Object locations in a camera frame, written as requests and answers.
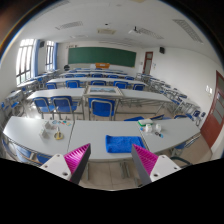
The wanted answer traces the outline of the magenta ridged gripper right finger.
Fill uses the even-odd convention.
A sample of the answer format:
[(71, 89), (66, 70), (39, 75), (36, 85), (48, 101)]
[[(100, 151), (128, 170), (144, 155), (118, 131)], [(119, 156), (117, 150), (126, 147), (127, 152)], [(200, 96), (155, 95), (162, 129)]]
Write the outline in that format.
[(135, 144), (131, 154), (143, 186), (180, 170), (166, 155), (157, 156)]

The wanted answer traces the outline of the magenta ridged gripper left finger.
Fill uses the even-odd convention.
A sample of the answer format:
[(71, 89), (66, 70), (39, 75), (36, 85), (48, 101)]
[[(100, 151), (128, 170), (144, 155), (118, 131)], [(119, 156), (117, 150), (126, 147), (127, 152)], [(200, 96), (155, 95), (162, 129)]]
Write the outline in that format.
[(55, 154), (41, 166), (41, 169), (74, 184), (79, 184), (90, 154), (91, 145), (86, 144), (65, 155)]

